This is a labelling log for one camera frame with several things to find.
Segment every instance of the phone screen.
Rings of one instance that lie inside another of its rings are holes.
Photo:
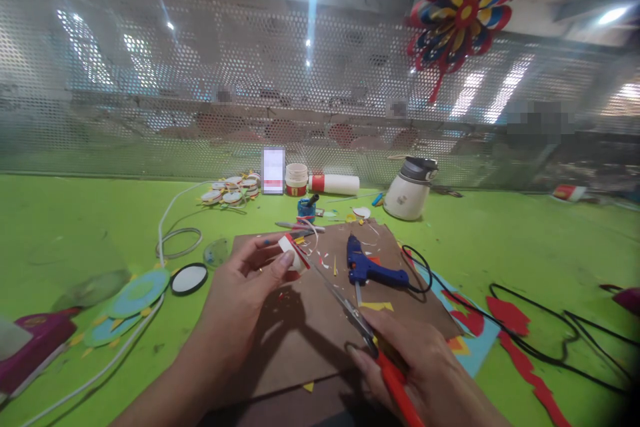
[[[285,149],[282,147],[262,149],[262,193],[285,193]]]

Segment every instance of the hand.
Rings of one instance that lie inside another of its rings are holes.
[[[386,312],[361,309],[376,333],[409,365],[405,391],[427,427],[508,426],[480,387],[457,361],[444,337],[430,324],[403,322]],[[374,397],[401,418],[385,387],[380,367],[369,354],[348,348]]]
[[[212,375],[228,376],[240,367],[251,349],[265,299],[284,282],[300,277],[288,272],[293,252],[282,254],[278,240],[283,236],[253,238],[218,268],[181,356],[205,353],[209,363],[201,368]]]

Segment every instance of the metal mesh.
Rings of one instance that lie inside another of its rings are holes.
[[[438,159],[439,183],[546,188],[564,178],[547,163],[562,147],[509,139],[505,112],[518,99],[572,103],[578,127],[636,151],[640,79],[599,80],[636,57],[502,34],[430,104],[435,74],[412,68],[415,31],[402,19],[320,7],[311,37],[307,8],[0,0],[0,170],[201,179],[259,169],[272,143],[287,163],[364,185],[390,181],[399,162],[387,156],[408,153]],[[586,180],[617,188],[595,173]]]

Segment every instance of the green table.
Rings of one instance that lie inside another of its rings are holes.
[[[171,198],[189,185],[0,176],[4,224],[0,237],[0,314],[13,319],[51,307],[60,289],[46,276],[35,275],[37,271],[26,259],[34,245],[67,226],[105,228],[133,273],[152,268],[157,261],[153,249],[158,221]],[[199,228],[204,235],[203,246],[220,237],[231,240],[238,234],[274,230],[274,221],[292,218],[297,202],[290,197],[261,195],[240,212],[210,210],[197,206],[199,192],[183,195],[176,202],[165,229],[174,223],[175,228]],[[349,207],[370,206],[372,199],[328,204],[321,200],[319,206],[335,208],[344,216],[350,212]],[[386,223],[397,238],[423,252],[435,271],[483,307],[488,285],[498,282],[556,311],[571,310],[626,336],[637,333],[637,320],[597,289],[597,284],[638,284],[638,213],[615,205],[567,205],[548,196],[479,191],[465,192],[462,199],[431,195],[420,222],[393,219],[382,207],[372,210],[378,222]],[[318,224],[328,222],[319,220]],[[181,250],[189,240],[175,238],[167,249]],[[170,261],[167,268],[198,262],[201,252],[202,248],[197,248]],[[98,389],[92,390],[92,395],[80,395],[37,425],[58,420],[61,426],[102,426],[112,421],[174,359],[197,321],[207,290],[184,298],[168,295],[120,368],[94,385]],[[535,308],[521,302],[517,305],[532,319],[529,341],[557,355],[565,326]],[[84,332],[98,309],[94,307],[75,319],[78,332]],[[631,348],[602,335],[596,338],[614,357],[631,365],[635,354]],[[570,349],[573,365],[617,382],[616,375],[583,342]],[[104,347],[81,358],[84,351],[85,347],[78,345],[61,355],[0,412],[0,424],[21,425],[84,384],[116,352]],[[601,425],[603,417],[621,405],[618,395],[575,374],[536,360],[533,363],[574,426]],[[497,344],[477,381],[514,425],[551,425],[530,385]]]

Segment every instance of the paper flower decoration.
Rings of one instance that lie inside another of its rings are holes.
[[[491,32],[502,30],[511,18],[507,0],[423,0],[411,11],[410,22],[424,28],[410,42],[416,70],[438,70],[430,102],[434,102],[446,73],[462,67],[467,56],[482,55],[492,43]]]

